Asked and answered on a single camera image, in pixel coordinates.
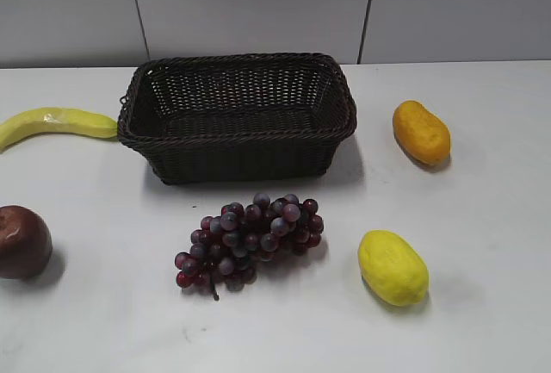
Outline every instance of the white table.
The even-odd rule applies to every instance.
[[[356,135],[321,179],[166,187],[116,142],[32,138],[0,155],[0,204],[38,212],[56,255],[0,282],[0,371],[543,372],[551,362],[551,62],[345,66]],[[119,111],[133,69],[0,71],[0,121],[56,105]],[[417,99],[453,137],[429,173],[398,148]],[[182,295],[174,255],[203,215],[258,190],[319,200],[327,247],[220,301]],[[430,299],[388,308],[365,288],[370,229],[424,257]]]

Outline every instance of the woven basket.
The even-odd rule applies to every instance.
[[[120,142],[167,184],[319,176],[356,129],[343,72],[319,53],[152,61],[121,102]]]

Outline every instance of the apple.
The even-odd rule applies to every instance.
[[[52,255],[46,223],[30,209],[0,208],[0,277],[27,279],[40,274]]]

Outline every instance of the banana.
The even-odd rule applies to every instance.
[[[114,138],[117,122],[105,115],[80,109],[40,108],[15,115],[0,125],[0,152],[35,134],[81,134]]]

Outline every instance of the purple grape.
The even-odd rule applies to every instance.
[[[221,235],[224,232],[224,228],[222,227],[220,223],[221,218],[219,216],[215,216],[210,221],[210,233],[212,235]]]
[[[316,215],[316,213],[318,212],[318,203],[313,199],[306,199],[302,203],[302,206],[306,211],[308,211],[310,215]]]
[[[183,271],[178,272],[176,275],[176,284],[178,284],[179,287],[186,289],[191,284],[193,284],[194,278],[192,276],[188,276],[187,274],[184,274]]]
[[[233,212],[239,218],[245,215],[245,210],[243,209],[243,205],[241,205],[239,202],[230,203],[230,208],[227,209],[227,212]]]
[[[266,252],[274,252],[279,246],[279,237],[273,233],[265,233],[260,239],[260,246]]]
[[[300,218],[296,221],[296,225],[299,227],[305,227],[310,221],[310,214],[304,208],[300,210]]]
[[[219,263],[220,260],[228,253],[226,246],[220,244],[213,244],[208,250],[208,256],[213,259],[215,263]]]
[[[251,266],[251,257],[249,256],[237,258],[235,260],[235,269],[238,271],[246,270],[250,266]]]
[[[186,253],[186,252],[179,252],[175,257],[174,257],[174,265],[176,266],[176,268],[178,268],[179,270],[182,269],[182,265],[183,263],[186,262],[186,259],[189,258],[189,254]]]
[[[227,289],[233,293],[241,291],[245,286],[239,274],[231,274],[224,281],[226,282]]]
[[[291,252],[293,250],[293,241],[288,237],[279,238],[279,249],[281,252]]]
[[[285,205],[285,208],[283,208],[283,218],[287,222],[296,222],[300,218],[300,208],[294,205],[293,203],[289,203],[288,205]]]
[[[299,228],[294,232],[293,239],[294,242],[304,244],[310,239],[310,231],[308,231],[306,228]]]
[[[247,249],[244,246],[234,246],[232,248],[232,254],[236,258],[245,257],[247,253]]]
[[[264,263],[267,263],[267,262],[271,261],[274,258],[274,253],[273,252],[267,252],[267,251],[264,251],[264,250],[258,250],[257,251],[257,257],[261,261],[264,261]]]
[[[289,232],[289,225],[283,218],[275,218],[269,226],[269,230],[278,237],[287,235]]]
[[[200,272],[195,278],[194,284],[197,287],[206,287],[210,284],[210,273],[208,271]]]
[[[255,233],[248,233],[245,236],[244,245],[248,251],[256,251],[258,248],[258,235]]]
[[[193,257],[189,257],[182,265],[182,272],[188,277],[195,277],[197,272],[199,272],[199,261]]]
[[[206,216],[201,220],[201,229],[210,229],[210,221],[213,220],[212,216]]]
[[[273,210],[276,214],[279,216],[283,215],[283,208],[285,208],[285,205],[287,205],[287,201],[283,198],[278,198],[275,201],[271,203],[269,208]]]
[[[321,216],[314,215],[308,222],[308,228],[310,228],[310,231],[313,233],[322,233],[324,232],[324,220]]]
[[[299,205],[299,198],[295,194],[286,194],[283,199],[285,199],[285,201],[289,203],[292,203],[293,205]]]
[[[249,267],[241,273],[241,281],[245,284],[253,284],[257,279],[257,271]]]
[[[201,236],[202,230],[196,229],[194,232],[191,233],[191,243],[197,244],[199,242],[199,237]]]
[[[269,206],[269,196],[263,193],[258,193],[255,195],[252,203],[258,205],[260,209],[266,209]]]
[[[199,235],[199,242],[205,246],[209,246],[213,242],[213,236],[210,231],[201,231],[201,235]]]
[[[235,269],[235,265],[233,264],[233,261],[229,257],[224,257],[218,264],[218,271],[223,276],[229,276],[233,273],[233,270]]]
[[[233,248],[239,244],[239,233],[237,231],[231,231],[222,235],[222,242],[225,246]]]
[[[226,212],[220,218],[220,225],[226,231],[233,231],[235,228],[238,227],[238,223],[239,223],[239,217],[237,216],[237,214],[233,212]]]
[[[204,259],[207,255],[207,248],[203,244],[193,244],[189,248],[189,255],[193,258]]]
[[[308,248],[314,248],[315,246],[318,246],[320,242],[321,242],[321,233],[312,233],[306,243],[306,246]]]
[[[305,255],[308,252],[308,247],[306,244],[294,244],[293,246],[293,254],[296,256],[302,256]]]
[[[258,221],[262,218],[262,210],[258,205],[249,205],[245,209],[245,219],[248,221]]]

